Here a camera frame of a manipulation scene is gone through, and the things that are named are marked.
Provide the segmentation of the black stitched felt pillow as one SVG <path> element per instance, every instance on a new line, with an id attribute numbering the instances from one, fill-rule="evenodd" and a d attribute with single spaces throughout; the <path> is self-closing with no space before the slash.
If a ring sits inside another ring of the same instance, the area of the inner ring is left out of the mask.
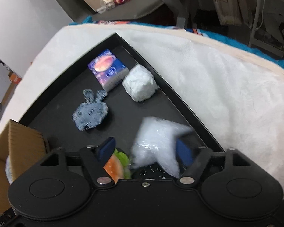
<path id="1" fill-rule="evenodd" d="M 131 170 L 131 173 L 131 178 L 138 180 L 159 180 L 168 178 L 168 174 L 158 163 Z"/>

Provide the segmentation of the grey plush mouse toy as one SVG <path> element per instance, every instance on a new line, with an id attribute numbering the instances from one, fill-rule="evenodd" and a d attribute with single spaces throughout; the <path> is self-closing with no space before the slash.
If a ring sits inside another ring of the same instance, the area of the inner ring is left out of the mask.
<path id="1" fill-rule="evenodd" d="M 9 156 L 6 159 L 5 174 L 6 174 L 8 183 L 12 184 L 13 183 L 13 176 L 12 176 L 12 168 L 11 168 L 11 159 L 10 159 Z"/>

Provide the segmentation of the white fluffy cube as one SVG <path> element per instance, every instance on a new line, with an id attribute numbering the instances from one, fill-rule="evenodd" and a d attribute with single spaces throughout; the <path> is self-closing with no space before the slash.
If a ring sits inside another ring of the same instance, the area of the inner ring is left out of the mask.
<path id="1" fill-rule="evenodd" d="M 140 64 L 129 71 L 122 85 L 135 102 L 149 99 L 159 88 L 153 74 Z"/>

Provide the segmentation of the blue-grey bunny felt toy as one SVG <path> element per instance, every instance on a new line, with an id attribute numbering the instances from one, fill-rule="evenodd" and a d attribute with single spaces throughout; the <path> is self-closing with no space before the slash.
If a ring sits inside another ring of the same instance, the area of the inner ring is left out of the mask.
<path id="1" fill-rule="evenodd" d="M 93 129 L 100 125 L 108 114 L 108 105 L 103 102 L 107 96 L 104 90 L 96 94 L 90 89 L 84 89 L 85 102 L 81 103 L 73 113 L 72 120 L 79 131 Z"/>

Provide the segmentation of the purple tissue pack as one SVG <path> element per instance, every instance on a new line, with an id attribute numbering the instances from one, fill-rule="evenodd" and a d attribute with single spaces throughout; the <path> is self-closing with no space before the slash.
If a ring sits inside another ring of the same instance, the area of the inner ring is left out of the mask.
<path id="1" fill-rule="evenodd" d="M 109 92 L 120 84 L 129 69 L 108 49 L 88 64 L 104 91 Z"/>

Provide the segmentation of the brown cardboard box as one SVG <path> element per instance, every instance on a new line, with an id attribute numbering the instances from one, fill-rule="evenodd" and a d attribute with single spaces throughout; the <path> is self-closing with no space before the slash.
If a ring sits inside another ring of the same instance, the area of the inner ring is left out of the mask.
<path id="1" fill-rule="evenodd" d="M 0 134 L 0 215 L 11 207 L 7 198 L 10 185 L 5 171 L 7 159 L 14 181 L 48 151 L 48 143 L 40 132 L 14 120 L 6 124 Z"/>

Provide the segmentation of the hamburger plush toy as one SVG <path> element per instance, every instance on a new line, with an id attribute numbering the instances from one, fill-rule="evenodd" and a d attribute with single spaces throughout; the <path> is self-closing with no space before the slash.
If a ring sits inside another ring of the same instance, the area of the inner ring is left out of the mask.
<path id="1" fill-rule="evenodd" d="M 116 184 L 120 179 L 131 178 L 129 165 L 129 157 L 124 152 L 115 149 L 114 153 L 105 164 L 104 170 L 109 174 Z"/>

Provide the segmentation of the black rectangular tray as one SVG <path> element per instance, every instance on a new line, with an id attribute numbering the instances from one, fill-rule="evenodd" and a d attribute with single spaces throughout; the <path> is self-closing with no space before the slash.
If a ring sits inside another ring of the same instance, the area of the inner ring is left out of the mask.
<path id="1" fill-rule="evenodd" d="M 123 85 L 118 84 L 104 99 L 108 113 L 102 123 L 93 129 L 79 131 L 72 116 L 85 101 L 83 91 L 101 90 L 88 65 L 105 50 L 112 52 L 129 69 L 136 65 L 144 66 L 153 74 L 159 88 L 149 99 L 136 102 Z M 145 117 L 165 119 L 193 128 L 191 133 L 179 139 L 182 150 L 177 159 L 181 171 L 187 167 L 182 157 L 196 156 L 201 147 L 209 147 L 214 152 L 222 151 L 216 139 L 167 82 L 123 38 L 113 34 L 61 73 L 34 101 L 20 123 L 41 132 L 51 149 L 62 147 L 68 152 L 76 152 L 87 145 L 98 145 L 108 137 L 114 137 L 117 149 L 131 154 Z"/>

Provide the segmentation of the orange cardboard box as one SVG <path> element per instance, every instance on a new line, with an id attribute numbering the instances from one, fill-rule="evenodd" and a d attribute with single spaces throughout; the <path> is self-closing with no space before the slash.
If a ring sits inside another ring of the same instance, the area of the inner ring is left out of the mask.
<path id="1" fill-rule="evenodd" d="M 12 83 L 14 83 L 14 84 L 19 84 L 20 82 L 21 82 L 21 80 L 22 80 L 22 78 L 21 77 L 19 77 L 16 73 L 11 73 L 10 75 L 9 75 L 9 79 L 10 79 L 10 81 L 12 82 Z"/>

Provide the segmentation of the clear plastic bag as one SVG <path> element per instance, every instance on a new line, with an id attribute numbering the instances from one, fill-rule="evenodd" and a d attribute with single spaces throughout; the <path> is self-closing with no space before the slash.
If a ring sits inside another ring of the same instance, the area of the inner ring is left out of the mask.
<path id="1" fill-rule="evenodd" d="M 166 119 L 143 118 L 131 148 L 131 167 L 137 169 L 158 163 L 166 173 L 179 178 L 176 142 L 193 131 L 189 126 Z"/>

